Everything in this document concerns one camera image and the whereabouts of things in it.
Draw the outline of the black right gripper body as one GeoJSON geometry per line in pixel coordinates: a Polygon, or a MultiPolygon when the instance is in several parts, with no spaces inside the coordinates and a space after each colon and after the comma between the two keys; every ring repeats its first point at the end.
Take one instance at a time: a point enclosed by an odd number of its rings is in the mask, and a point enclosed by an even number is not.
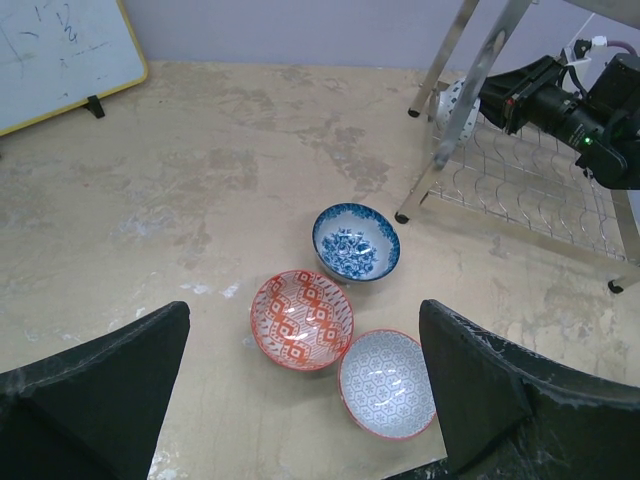
{"type": "Polygon", "coordinates": [[[551,56],[504,74],[504,131],[532,124],[561,143],[584,150],[610,141],[605,115],[558,85],[569,68],[551,56]]]}

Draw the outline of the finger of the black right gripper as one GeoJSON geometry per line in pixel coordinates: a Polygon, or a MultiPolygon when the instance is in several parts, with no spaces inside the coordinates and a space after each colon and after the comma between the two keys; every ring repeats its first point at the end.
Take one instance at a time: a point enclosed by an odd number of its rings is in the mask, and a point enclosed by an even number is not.
{"type": "Polygon", "coordinates": [[[555,59],[544,56],[520,69],[488,77],[480,89],[480,112],[502,130],[520,130],[528,121],[534,96],[550,86],[555,59]]]}

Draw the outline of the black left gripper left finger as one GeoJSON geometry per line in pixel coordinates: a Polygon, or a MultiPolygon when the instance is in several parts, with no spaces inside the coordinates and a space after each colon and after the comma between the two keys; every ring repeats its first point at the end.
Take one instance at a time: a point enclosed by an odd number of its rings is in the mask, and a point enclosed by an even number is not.
{"type": "Polygon", "coordinates": [[[2,373],[2,478],[147,478],[189,330],[174,301],[2,373]]]}

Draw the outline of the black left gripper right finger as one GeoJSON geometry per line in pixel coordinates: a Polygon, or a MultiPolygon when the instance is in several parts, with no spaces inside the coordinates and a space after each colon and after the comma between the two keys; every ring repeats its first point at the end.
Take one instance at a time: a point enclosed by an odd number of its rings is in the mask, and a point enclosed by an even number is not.
{"type": "Polygon", "coordinates": [[[419,333],[453,479],[636,479],[639,390],[550,360],[436,300],[419,333]]]}

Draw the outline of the grey hexagon red-rim bowl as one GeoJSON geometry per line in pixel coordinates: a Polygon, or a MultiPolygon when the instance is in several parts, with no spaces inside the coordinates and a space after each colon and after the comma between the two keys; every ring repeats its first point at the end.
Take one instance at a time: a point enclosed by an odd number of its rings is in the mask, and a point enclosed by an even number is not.
{"type": "Polygon", "coordinates": [[[436,416],[421,345],[400,331],[360,335],[341,360],[338,385],[354,422],[384,439],[411,439],[436,416]]]}

